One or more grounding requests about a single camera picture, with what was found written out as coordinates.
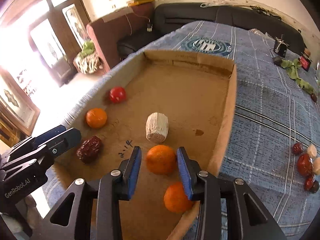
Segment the white yam chunk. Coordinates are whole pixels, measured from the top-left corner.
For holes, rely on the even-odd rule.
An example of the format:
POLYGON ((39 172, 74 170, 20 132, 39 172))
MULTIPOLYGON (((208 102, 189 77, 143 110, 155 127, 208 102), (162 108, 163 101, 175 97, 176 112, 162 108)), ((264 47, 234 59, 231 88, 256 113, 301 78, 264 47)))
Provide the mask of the white yam chunk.
POLYGON ((313 173, 317 176, 320 175, 320 157, 317 157, 313 160, 313 173))

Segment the white round yam piece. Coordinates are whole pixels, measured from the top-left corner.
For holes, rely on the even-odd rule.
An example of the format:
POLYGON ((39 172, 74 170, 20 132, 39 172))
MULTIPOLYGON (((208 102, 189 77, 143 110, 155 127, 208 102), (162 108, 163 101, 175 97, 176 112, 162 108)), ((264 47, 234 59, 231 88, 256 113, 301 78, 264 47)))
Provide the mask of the white round yam piece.
POLYGON ((306 150, 306 153, 312 158, 317 158, 317 148, 314 144, 310 144, 306 150))

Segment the blue plaid tablecloth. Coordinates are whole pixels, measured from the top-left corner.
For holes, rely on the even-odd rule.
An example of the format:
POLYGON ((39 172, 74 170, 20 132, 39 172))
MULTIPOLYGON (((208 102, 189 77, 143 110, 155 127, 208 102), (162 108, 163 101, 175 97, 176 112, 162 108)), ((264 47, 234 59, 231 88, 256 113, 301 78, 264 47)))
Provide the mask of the blue plaid tablecloth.
POLYGON ((319 103, 283 68, 272 63, 272 38, 209 21, 191 22, 151 42, 150 49, 190 51, 190 41, 230 44, 237 65, 237 95, 231 139, 221 176, 243 174, 288 239, 306 239, 319 226, 319 194, 303 190, 295 171, 296 142, 319 146, 319 103))

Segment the red labelled bottle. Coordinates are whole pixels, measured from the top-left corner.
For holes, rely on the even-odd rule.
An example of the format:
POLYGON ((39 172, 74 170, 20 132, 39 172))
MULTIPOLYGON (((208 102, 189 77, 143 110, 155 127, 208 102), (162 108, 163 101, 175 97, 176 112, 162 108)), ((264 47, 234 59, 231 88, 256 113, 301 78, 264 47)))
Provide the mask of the red labelled bottle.
POLYGON ((299 58, 299 62, 301 64, 301 67, 308 72, 311 66, 311 60, 310 60, 311 52, 308 50, 308 48, 305 48, 302 52, 301 57, 299 58))

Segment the cardboard tray box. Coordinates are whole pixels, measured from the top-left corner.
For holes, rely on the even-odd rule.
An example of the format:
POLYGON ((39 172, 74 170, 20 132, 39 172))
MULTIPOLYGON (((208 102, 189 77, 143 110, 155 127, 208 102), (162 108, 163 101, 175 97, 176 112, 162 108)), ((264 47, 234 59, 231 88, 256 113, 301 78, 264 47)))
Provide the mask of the cardboard tray box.
POLYGON ((176 150, 217 175, 228 145, 235 109, 236 64, 205 53, 146 50, 114 67, 65 122, 82 139, 103 145, 85 164, 71 149, 54 169, 64 186, 72 179, 101 178, 139 146, 142 163, 135 193, 121 201, 124 239, 181 239, 198 206, 185 215, 166 209, 169 185, 179 180, 176 150))

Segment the red cherry tomato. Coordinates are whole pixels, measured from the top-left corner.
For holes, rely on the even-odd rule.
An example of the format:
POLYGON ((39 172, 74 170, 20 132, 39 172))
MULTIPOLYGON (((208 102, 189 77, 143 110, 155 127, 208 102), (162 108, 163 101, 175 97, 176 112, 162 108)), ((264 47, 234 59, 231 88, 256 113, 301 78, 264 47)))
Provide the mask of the red cherry tomato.
POLYGON ((126 91, 123 87, 114 87, 110 90, 109 99, 112 103, 120 103, 126 100, 126 91))

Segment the green cloth pile stool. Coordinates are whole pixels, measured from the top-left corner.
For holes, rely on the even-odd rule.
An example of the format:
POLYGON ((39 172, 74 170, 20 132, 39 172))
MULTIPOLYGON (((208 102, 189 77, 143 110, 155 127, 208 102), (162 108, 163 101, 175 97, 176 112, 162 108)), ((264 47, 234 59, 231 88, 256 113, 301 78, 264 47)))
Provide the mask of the green cloth pile stool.
POLYGON ((94 74, 104 68, 103 62, 91 40, 84 43, 82 50, 74 58, 73 64, 76 70, 82 74, 94 74))

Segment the large red jujube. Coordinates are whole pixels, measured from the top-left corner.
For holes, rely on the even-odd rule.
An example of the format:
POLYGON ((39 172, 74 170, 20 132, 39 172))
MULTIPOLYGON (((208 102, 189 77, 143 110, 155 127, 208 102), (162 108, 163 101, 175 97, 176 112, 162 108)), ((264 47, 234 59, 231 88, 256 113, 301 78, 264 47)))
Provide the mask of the large red jujube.
POLYGON ((102 140, 93 136, 82 143, 76 151, 76 155, 84 164, 89 164, 97 159, 102 148, 102 140))

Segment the black small device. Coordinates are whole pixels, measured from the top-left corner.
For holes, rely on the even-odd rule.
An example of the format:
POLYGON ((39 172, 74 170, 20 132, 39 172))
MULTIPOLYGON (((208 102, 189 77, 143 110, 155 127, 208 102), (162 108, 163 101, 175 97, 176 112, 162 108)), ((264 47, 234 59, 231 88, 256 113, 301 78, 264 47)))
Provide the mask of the black small device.
POLYGON ((275 37, 273 52, 276 56, 274 56, 272 60, 276 66, 281 66, 289 46, 290 45, 284 41, 284 34, 281 34, 280 38, 275 37))

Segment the big glossy red jujube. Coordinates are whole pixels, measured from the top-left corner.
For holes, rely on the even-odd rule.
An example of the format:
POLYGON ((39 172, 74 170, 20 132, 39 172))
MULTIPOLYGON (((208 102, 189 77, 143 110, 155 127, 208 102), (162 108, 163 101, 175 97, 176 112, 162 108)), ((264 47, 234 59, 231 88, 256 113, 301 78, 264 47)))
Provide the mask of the big glossy red jujube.
POLYGON ((312 174, 313 161, 310 155, 308 155, 307 153, 304 153, 299 157, 297 161, 297 170, 298 170, 298 173, 303 177, 307 177, 312 174))

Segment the small dark red jujube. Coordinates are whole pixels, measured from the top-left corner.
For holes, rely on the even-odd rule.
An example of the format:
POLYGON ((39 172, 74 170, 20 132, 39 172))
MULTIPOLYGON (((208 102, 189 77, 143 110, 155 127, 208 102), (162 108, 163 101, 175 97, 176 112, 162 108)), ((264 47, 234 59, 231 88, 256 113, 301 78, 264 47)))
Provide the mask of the small dark red jujube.
POLYGON ((305 178, 305 182, 304 182, 304 190, 310 191, 310 189, 313 187, 314 183, 315 183, 315 176, 313 174, 307 176, 305 178))

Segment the orange tangerine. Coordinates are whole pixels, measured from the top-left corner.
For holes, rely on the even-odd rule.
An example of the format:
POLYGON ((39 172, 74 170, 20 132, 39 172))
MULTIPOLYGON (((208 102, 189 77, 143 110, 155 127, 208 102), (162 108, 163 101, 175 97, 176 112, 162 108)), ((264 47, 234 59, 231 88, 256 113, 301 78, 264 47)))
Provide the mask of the orange tangerine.
POLYGON ((195 202, 188 199, 180 181, 171 184, 167 188, 163 200, 167 210, 173 213, 185 213, 195 204, 195 202))
POLYGON ((101 108, 90 109, 85 116, 86 123, 90 128, 102 128, 107 122, 107 114, 101 108))
POLYGON ((147 169, 156 175, 170 175, 177 166, 175 151, 166 145, 157 145, 150 148, 145 161, 147 169))

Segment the green leafy sprig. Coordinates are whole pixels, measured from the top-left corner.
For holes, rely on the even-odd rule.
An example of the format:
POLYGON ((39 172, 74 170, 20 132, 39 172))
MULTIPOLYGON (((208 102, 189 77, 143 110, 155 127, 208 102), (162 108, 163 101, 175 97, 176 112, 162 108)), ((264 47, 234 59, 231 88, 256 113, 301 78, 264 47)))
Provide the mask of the green leafy sprig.
POLYGON ((298 69, 301 68, 301 63, 298 59, 290 60, 282 60, 280 66, 284 68, 290 79, 294 80, 296 84, 308 94, 314 94, 315 90, 307 81, 303 80, 298 75, 298 69))

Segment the lone red jujube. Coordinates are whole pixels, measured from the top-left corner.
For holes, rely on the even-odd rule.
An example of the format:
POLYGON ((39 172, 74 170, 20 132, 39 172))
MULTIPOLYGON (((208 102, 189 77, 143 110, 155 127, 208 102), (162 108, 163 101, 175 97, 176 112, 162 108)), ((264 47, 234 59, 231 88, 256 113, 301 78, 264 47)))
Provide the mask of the lone red jujube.
POLYGON ((317 102, 317 95, 315 93, 310 94, 310 97, 312 99, 313 102, 317 102))

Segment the dark purple passion fruit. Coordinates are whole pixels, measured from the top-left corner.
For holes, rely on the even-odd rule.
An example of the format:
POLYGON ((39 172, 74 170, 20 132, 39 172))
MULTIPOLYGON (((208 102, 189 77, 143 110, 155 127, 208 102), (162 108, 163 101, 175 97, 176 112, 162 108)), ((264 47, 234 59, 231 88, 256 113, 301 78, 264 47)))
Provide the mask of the dark purple passion fruit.
POLYGON ((310 188, 309 192, 316 193, 319 190, 319 181, 314 181, 312 187, 310 188))

